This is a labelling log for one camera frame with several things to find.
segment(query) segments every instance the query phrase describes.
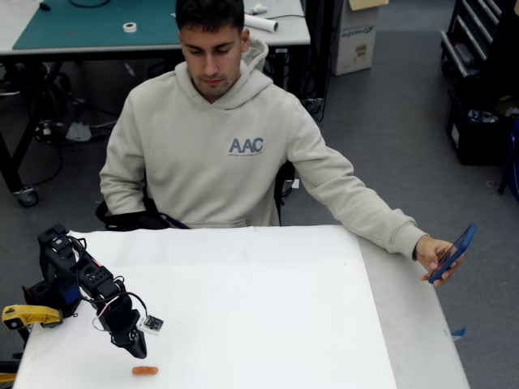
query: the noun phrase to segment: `smartphone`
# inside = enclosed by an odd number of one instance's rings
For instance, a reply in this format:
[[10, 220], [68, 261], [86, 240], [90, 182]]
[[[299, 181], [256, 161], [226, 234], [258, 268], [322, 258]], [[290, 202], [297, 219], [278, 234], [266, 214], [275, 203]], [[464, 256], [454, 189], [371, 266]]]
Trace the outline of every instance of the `smartphone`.
[[469, 244], [472, 242], [472, 238], [476, 234], [475, 224], [471, 224], [470, 227], [457, 239], [450, 249], [441, 257], [438, 262], [438, 267], [431, 271], [429, 276], [429, 282], [434, 284], [436, 280], [441, 279], [441, 275], [450, 268], [454, 261], [465, 253], [469, 248]]

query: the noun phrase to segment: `hoodie sleeve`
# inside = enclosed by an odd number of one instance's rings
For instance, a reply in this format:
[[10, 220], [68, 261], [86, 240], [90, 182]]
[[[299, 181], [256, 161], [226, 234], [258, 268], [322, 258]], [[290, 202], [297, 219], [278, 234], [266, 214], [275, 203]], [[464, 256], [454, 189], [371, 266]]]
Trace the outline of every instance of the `hoodie sleeve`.
[[100, 173], [101, 193], [114, 215], [145, 211], [143, 203], [144, 154], [131, 94], [112, 131], [106, 163]]
[[392, 210], [354, 176], [353, 165], [326, 146], [319, 127], [297, 99], [290, 112], [287, 158], [310, 195], [353, 233], [390, 253], [413, 258], [414, 247], [426, 235], [416, 222], [401, 210]]

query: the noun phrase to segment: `robotic arm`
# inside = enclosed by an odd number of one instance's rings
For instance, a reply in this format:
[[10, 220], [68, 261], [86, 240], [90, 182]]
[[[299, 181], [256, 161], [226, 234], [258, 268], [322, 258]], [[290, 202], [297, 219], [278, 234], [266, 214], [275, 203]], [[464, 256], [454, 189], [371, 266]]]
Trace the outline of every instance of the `robotic arm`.
[[[97, 310], [103, 328], [110, 333], [111, 342], [132, 356], [144, 359], [146, 341], [137, 327], [140, 315], [138, 310], [132, 309], [130, 299], [130, 295], [135, 294], [127, 292], [123, 281], [115, 280], [79, 240], [67, 233], [65, 227], [56, 224], [38, 236], [44, 280], [24, 288], [25, 300], [28, 304], [61, 310], [63, 318], [72, 316], [81, 300], [88, 301]], [[78, 286], [90, 299], [81, 295]]]

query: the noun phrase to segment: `orange object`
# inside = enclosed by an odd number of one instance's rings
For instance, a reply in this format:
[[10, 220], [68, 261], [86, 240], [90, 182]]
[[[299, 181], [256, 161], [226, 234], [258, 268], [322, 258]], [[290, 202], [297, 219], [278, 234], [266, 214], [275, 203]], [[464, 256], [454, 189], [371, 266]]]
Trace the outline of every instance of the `orange object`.
[[134, 367], [131, 372], [135, 375], [151, 375], [157, 374], [159, 372], [158, 367], [150, 367], [150, 366], [137, 366]]

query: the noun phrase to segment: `beige hoodie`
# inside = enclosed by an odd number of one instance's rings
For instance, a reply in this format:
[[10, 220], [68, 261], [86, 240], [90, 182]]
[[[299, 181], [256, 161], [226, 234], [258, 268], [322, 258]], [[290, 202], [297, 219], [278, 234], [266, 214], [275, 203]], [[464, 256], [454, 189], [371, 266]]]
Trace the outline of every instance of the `beige hoodie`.
[[143, 211], [146, 181], [158, 210], [191, 227], [279, 225], [274, 179], [289, 160], [347, 229], [411, 257], [425, 233], [367, 189], [299, 100], [261, 72], [267, 53], [252, 41], [240, 79], [213, 104], [185, 62], [131, 91], [101, 170], [109, 210]]

